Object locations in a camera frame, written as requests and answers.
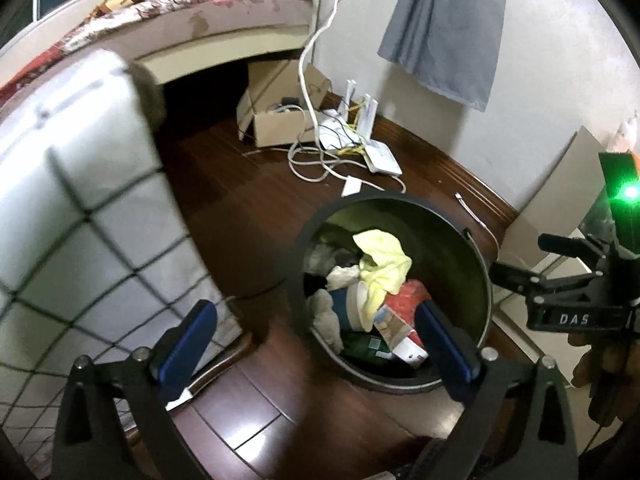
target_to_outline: gray curtain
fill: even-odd
[[[486,108],[505,0],[398,0],[378,55],[438,94]]]

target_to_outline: trash can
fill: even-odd
[[[467,230],[455,227],[427,202],[391,192],[359,193],[322,208],[305,225],[287,262],[287,293],[294,329],[326,364],[359,386],[392,394],[432,390],[440,377],[427,359],[402,377],[363,370],[335,354],[313,327],[314,314],[303,288],[308,248],[327,226],[352,234],[380,229],[396,236],[413,263],[407,279],[424,283],[452,323],[463,328],[480,347],[491,319],[492,287],[484,260]]]

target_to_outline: red plastic wrapper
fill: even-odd
[[[414,329],[408,337],[421,348],[424,348],[424,345],[415,331],[415,309],[423,301],[430,299],[429,291],[418,280],[407,280],[400,286],[400,291],[397,294],[387,294],[385,297],[386,306]]]

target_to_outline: checkered cover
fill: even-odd
[[[121,360],[221,299],[126,69],[97,51],[0,124],[0,423],[39,478],[78,355]],[[224,303],[218,315],[198,367],[241,334]]]

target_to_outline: small cardboard carton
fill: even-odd
[[[326,95],[331,82],[314,66],[305,70],[306,88],[314,110],[317,110]],[[282,99],[295,97],[305,108],[304,98],[298,81],[298,61],[259,61],[249,63],[249,86],[236,108],[238,136],[242,140],[247,128],[254,123],[255,145],[277,146],[292,144],[297,140],[314,140],[311,116],[308,110],[274,112]]]

